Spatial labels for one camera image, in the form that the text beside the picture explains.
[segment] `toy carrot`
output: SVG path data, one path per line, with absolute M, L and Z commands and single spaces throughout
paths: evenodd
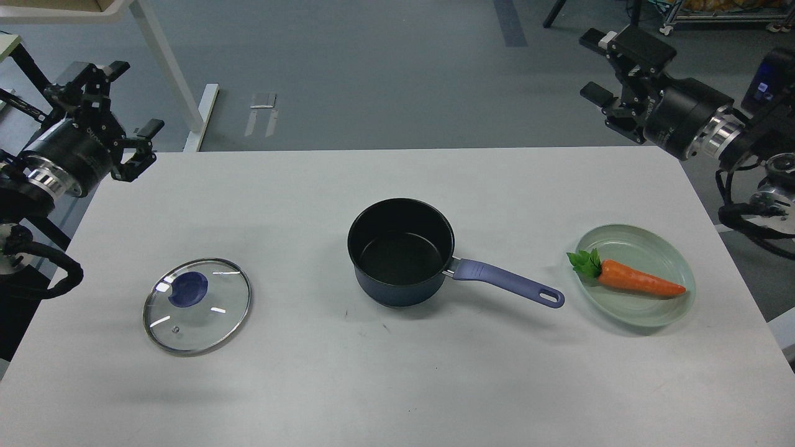
M 566 255 L 568 261 L 574 266 L 575 272 L 589 278 L 596 278 L 605 286 L 646 292 L 661 297 L 675 297 L 686 291 L 683 286 L 635 270 L 612 259 L 600 261 L 596 249 L 591 253 L 580 250 L 577 253 L 566 253 Z

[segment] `handle hole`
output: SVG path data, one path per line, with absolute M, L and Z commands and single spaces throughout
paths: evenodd
M 560 298 L 556 294 L 553 294 L 553 292 L 550 292 L 548 290 L 542 290 L 538 294 L 541 295 L 542 297 L 550 300 L 550 301 L 553 301 L 553 302 L 556 302 L 556 303 L 560 302 Z

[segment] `gray floor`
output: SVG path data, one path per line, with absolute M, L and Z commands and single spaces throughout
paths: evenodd
M 623 0 L 569 0 L 551 29 L 541 23 L 553 0 L 514 0 L 526 47 L 506 46 L 495 5 L 507 2 L 496 0 L 152 3 L 197 100 L 206 83 L 221 86 L 202 150 L 630 144 L 579 96 L 590 80 L 619 88 L 609 65 L 577 40 L 590 27 L 621 29 L 628 22 Z M 643 17 L 651 19 L 642 28 L 656 34 L 661 19 L 653 13 L 645 6 Z M 129 61 L 132 68 L 113 84 L 115 114 L 128 130 L 164 119 L 157 149 L 182 149 L 188 128 L 129 14 L 110 25 L 0 29 L 22 35 L 51 78 L 73 60 Z M 795 33 L 771 34 L 763 25 L 678 25 L 669 37 L 656 35 L 678 51 L 673 76 L 697 78 L 738 101 L 768 51 L 795 46 Z M 10 61 L 0 64 L 0 84 L 45 106 Z M 270 91 L 279 114 L 273 133 L 265 111 L 246 135 L 252 96 Z M 3 111 L 0 147 L 18 151 L 34 129 L 24 115 Z M 683 167 L 716 222 L 716 162 L 696 157 Z M 737 197 L 747 197 L 761 176 L 741 179 Z M 65 200 L 53 219 L 73 232 L 84 202 Z M 768 321 L 795 305 L 795 263 L 738 235 L 723 240 Z

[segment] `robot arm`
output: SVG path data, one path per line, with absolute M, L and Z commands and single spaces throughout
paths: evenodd
M 743 107 L 754 112 L 749 119 L 720 91 L 692 78 L 669 76 L 665 67 L 676 50 L 636 27 L 620 33 L 590 29 L 580 43 L 605 57 L 622 85 L 618 97 L 593 82 L 580 91 L 601 109 L 605 125 L 638 144 L 650 141 L 682 161 L 698 153 L 718 160 L 721 223 L 766 250 L 795 259 L 795 253 L 766 241 L 795 237 L 795 52 L 776 49 L 762 62 L 743 100 Z M 753 157 L 756 163 L 745 166 Z M 757 192 L 747 203 L 734 203 L 734 173 L 759 166 L 766 176 Z
M 0 150 L 0 294 L 40 300 L 67 293 L 80 283 L 83 270 L 63 251 L 34 242 L 21 221 L 28 220 L 65 250 L 69 238 L 47 218 L 55 203 L 64 195 L 85 197 L 108 173 L 120 181 L 138 178 L 156 160 L 152 138 L 164 123 L 152 119 L 136 136 L 127 137 L 111 112 L 111 82 L 130 67 L 126 62 L 106 67 L 75 62 L 51 84 L 32 59 L 22 61 L 21 68 L 52 111 L 45 114 L 0 90 L 0 99 L 41 123 L 18 157 Z M 135 153 L 122 162 L 124 149 Z M 10 281 L 32 268 L 34 256 L 66 270 L 66 278 L 49 289 Z

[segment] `light green plate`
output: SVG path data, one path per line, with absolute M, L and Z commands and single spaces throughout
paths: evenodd
M 679 320 L 692 307 L 696 297 L 693 273 L 679 251 L 660 236 L 630 225 L 605 225 L 590 230 L 576 249 L 590 252 L 594 248 L 602 260 L 614 259 L 687 289 L 677 297 L 660 299 L 603 286 L 578 274 L 585 295 L 605 313 L 630 325 L 657 328 Z

